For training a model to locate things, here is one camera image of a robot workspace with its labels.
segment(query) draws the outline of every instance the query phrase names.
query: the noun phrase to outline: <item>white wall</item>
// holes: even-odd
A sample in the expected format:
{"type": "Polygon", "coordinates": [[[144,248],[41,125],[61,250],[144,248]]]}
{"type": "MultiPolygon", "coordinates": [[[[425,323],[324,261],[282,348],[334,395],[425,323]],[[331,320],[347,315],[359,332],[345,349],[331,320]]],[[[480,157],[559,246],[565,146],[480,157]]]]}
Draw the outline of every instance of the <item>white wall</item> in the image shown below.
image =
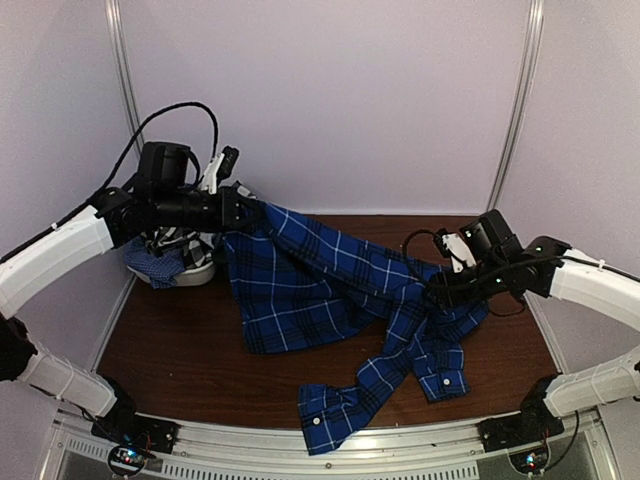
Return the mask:
{"type": "MultiPolygon", "coordinates": [[[[528,242],[548,234],[640,272],[640,3],[545,2],[527,116],[499,208],[528,242]]],[[[576,371],[640,343],[640,334],[549,300],[543,312],[576,371]]],[[[640,410],[602,409],[627,479],[637,479],[640,410]]]]}
{"type": "MultiPolygon", "coordinates": [[[[518,79],[526,0],[140,0],[122,15],[144,115],[198,99],[238,177],[306,212],[473,213],[518,79]]],[[[210,151],[203,117],[147,138],[210,151]]]]}
{"type": "MultiPolygon", "coordinates": [[[[104,4],[0,2],[0,252],[95,190],[128,139],[104,4]]],[[[117,254],[51,286],[19,315],[53,352],[89,366],[128,275],[117,254]]],[[[0,478],[33,478],[56,403],[0,384],[0,478]]]]}

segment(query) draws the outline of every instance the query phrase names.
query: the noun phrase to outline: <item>wooden table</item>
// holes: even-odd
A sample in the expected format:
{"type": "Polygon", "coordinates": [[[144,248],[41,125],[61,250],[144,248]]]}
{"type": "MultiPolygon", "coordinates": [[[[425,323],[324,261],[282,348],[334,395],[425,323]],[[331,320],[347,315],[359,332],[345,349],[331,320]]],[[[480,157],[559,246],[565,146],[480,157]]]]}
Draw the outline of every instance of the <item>wooden table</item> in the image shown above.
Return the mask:
{"type": "MultiPolygon", "coordinates": [[[[450,231],[464,217],[318,216],[352,235],[399,249],[418,228],[450,231]]],[[[411,254],[442,262],[426,237],[411,254]]],[[[520,307],[509,296],[494,311],[520,307]]],[[[251,355],[242,340],[238,306],[220,275],[202,287],[153,290],[137,282],[109,341],[99,372],[117,379],[142,413],[225,425],[299,428],[298,386],[350,386],[359,365],[379,353],[384,322],[354,338],[312,350],[251,355]]],[[[490,315],[465,337],[465,373],[471,392],[430,404],[410,374],[370,426],[416,425],[517,410],[534,382],[556,369],[529,311],[490,315]]]]}

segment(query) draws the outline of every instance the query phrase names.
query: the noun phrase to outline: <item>white arm segment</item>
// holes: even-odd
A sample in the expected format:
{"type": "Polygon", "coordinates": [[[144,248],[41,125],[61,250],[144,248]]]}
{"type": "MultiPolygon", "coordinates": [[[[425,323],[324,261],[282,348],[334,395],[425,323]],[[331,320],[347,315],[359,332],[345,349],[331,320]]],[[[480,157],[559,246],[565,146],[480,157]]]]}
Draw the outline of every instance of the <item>white arm segment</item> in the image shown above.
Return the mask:
{"type": "Polygon", "coordinates": [[[0,265],[0,313],[15,316],[36,293],[113,248],[107,224],[89,206],[54,232],[0,265]]]}
{"type": "MultiPolygon", "coordinates": [[[[565,256],[602,263],[579,250],[565,256]]],[[[602,268],[570,260],[556,269],[551,296],[585,305],[640,331],[640,283],[602,268]]],[[[549,411],[562,417],[575,410],[640,395],[640,346],[582,372],[560,375],[547,389],[549,411]]]]}
{"type": "Polygon", "coordinates": [[[38,353],[31,357],[17,381],[78,405],[96,417],[104,417],[111,410],[117,399],[102,377],[55,357],[39,342],[31,342],[38,353]]]}

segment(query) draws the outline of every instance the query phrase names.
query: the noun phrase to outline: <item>metal strip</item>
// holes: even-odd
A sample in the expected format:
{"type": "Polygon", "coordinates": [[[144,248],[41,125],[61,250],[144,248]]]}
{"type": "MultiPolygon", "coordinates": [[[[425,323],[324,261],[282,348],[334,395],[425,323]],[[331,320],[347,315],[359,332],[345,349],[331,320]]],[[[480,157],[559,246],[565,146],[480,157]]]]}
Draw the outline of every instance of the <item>metal strip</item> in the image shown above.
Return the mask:
{"type": "Polygon", "coordinates": [[[533,82],[533,74],[538,63],[538,51],[540,50],[540,39],[542,38],[543,24],[543,7],[544,0],[531,0],[531,8],[529,10],[529,24],[524,43],[524,51],[522,53],[522,63],[520,65],[520,78],[518,80],[518,89],[516,90],[516,98],[511,112],[511,120],[507,130],[507,138],[502,149],[500,165],[493,183],[487,210],[496,208],[498,201],[504,189],[504,183],[509,172],[509,166],[513,157],[513,153],[518,141],[520,127],[524,120],[525,106],[531,90],[533,82]]]}
{"type": "MultiPolygon", "coordinates": [[[[41,479],[53,479],[63,454],[73,451],[82,456],[104,460],[110,442],[92,437],[91,424],[71,406],[62,404],[56,416],[56,437],[50,443],[53,458],[41,472],[41,479]]],[[[220,425],[179,422],[178,442],[172,455],[157,454],[158,460],[149,465],[150,478],[271,478],[282,480],[333,478],[373,480],[395,478],[415,480],[429,471],[450,471],[482,462],[493,457],[505,457],[506,450],[484,453],[478,439],[476,423],[479,419],[462,420],[425,426],[367,429],[358,432],[337,451],[310,457],[305,449],[302,433],[297,430],[252,429],[220,425]],[[183,469],[185,475],[176,472],[183,469]]],[[[573,433],[573,415],[563,419],[568,438],[573,433]]],[[[615,467],[615,460],[597,409],[580,414],[580,430],[593,434],[599,449],[593,455],[598,471],[615,467]]],[[[446,478],[438,474],[436,479],[446,478]]],[[[616,480],[604,475],[602,480],[616,480]]]]}
{"type": "Polygon", "coordinates": [[[136,276],[133,273],[130,273],[129,279],[124,285],[122,292],[118,296],[116,303],[111,310],[111,315],[109,315],[109,319],[100,335],[99,341],[96,343],[95,353],[91,355],[92,363],[91,363],[91,371],[95,372],[98,370],[98,365],[100,365],[100,361],[102,360],[102,356],[104,355],[104,351],[107,348],[107,344],[109,343],[109,339],[111,338],[111,334],[113,333],[114,328],[116,328],[116,323],[120,318],[120,314],[122,314],[122,310],[127,304],[127,300],[129,300],[129,295],[131,295],[131,291],[133,290],[133,285],[135,284],[136,276]]]}
{"type": "Polygon", "coordinates": [[[533,293],[526,292],[524,294],[524,298],[529,305],[529,310],[531,310],[533,318],[538,324],[538,328],[540,329],[544,341],[547,344],[547,348],[549,349],[551,358],[553,358],[553,363],[556,365],[556,369],[559,372],[568,373],[570,371],[569,365],[567,365],[567,360],[564,358],[562,350],[560,349],[558,339],[556,338],[555,333],[553,333],[553,329],[551,328],[551,324],[542,309],[542,305],[540,305],[540,297],[533,293]]]}
{"type": "MultiPolygon", "coordinates": [[[[136,129],[140,126],[140,116],[138,115],[138,106],[136,104],[135,95],[133,93],[133,83],[131,81],[129,60],[127,59],[127,50],[124,41],[124,30],[122,28],[122,18],[120,16],[120,1],[105,0],[105,8],[107,13],[109,35],[111,36],[113,53],[116,59],[116,68],[118,70],[120,90],[122,93],[124,108],[127,115],[127,122],[129,123],[129,130],[131,130],[131,133],[133,134],[133,132],[135,132],[136,129]]],[[[141,134],[138,136],[135,144],[135,149],[138,153],[138,157],[142,152],[142,145],[144,145],[144,138],[141,134]]]]}
{"type": "Polygon", "coordinates": [[[600,480],[621,480],[620,466],[616,461],[611,440],[604,428],[586,430],[587,445],[593,463],[596,467],[597,477],[600,480]]]}

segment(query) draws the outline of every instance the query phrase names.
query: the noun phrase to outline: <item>blue cloth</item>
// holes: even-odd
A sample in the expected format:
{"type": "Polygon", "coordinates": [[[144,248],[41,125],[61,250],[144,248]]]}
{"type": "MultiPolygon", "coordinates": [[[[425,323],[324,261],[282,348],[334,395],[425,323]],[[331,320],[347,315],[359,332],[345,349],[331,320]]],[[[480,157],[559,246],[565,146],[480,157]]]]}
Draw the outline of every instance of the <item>blue cloth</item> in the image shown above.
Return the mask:
{"type": "MultiPolygon", "coordinates": [[[[484,303],[439,310],[401,255],[301,214],[263,204],[251,232],[225,236],[233,294],[253,353],[309,348],[388,322],[380,355],[349,388],[304,385],[298,410],[311,455],[364,428],[410,371],[435,402],[469,391],[460,339],[486,316],[484,303]]],[[[411,260],[426,278],[441,267],[411,260]]]]}
{"type": "Polygon", "coordinates": [[[153,288],[175,287],[173,277],[185,271],[182,249],[168,250],[156,257],[147,251],[142,238],[136,237],[124,245],[123,251],[124,263],[149,277],[153,288]]]}

